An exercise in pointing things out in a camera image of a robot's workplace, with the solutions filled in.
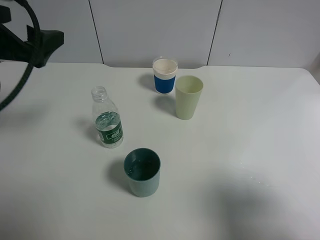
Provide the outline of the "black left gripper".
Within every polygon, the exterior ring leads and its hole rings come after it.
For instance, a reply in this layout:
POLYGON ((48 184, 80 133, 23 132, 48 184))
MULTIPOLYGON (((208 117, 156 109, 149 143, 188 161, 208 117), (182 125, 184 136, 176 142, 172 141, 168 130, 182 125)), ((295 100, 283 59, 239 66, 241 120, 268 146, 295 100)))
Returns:
POLYGON ((21 40, 5 26, 12 21, 12 16, 10 8, 2 5, 0 7, 0 59, 30 63, 35 56, 32 65, 42 68, 51 55, 64 44, 64 32, 37 28, 39 21, 28 1, 17 0, 16 2, 27 11, 33 26, 26 27, 27 40, 21 40))

